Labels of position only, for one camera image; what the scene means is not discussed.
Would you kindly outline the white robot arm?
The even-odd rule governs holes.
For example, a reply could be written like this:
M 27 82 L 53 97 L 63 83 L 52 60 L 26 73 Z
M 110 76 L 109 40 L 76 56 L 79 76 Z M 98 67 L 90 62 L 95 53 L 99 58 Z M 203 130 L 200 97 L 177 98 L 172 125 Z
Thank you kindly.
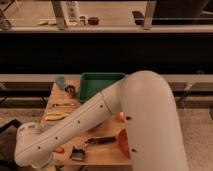
M 53 151 L 124 114 L 133 171 L 189 171 L 177 105 L 168 81 L 153 71 L 134 72 L 99 91 L 47 130 L 36 122 L 17 131 L 14 158 L 43 169 Z

